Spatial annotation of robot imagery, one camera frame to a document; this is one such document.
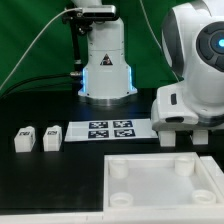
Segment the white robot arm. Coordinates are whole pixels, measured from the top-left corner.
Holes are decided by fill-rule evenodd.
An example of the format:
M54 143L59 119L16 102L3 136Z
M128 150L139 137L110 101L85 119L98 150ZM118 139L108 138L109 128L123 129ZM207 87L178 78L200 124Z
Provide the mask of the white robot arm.
M89 59L79 95L97 102L136 92L124 59L123 22L101 0L72 0L92 22ZM182 80L157 90L152 128L209 129L224 124L224 0L193 0L173 7L162 24L162 50Z

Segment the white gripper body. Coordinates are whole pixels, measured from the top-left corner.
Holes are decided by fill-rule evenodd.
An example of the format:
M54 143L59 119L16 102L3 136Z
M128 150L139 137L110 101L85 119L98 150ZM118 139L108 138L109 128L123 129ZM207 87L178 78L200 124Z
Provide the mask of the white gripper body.
M224 105L186 102L184 82L160 87L151 108L155 131L224 130Z

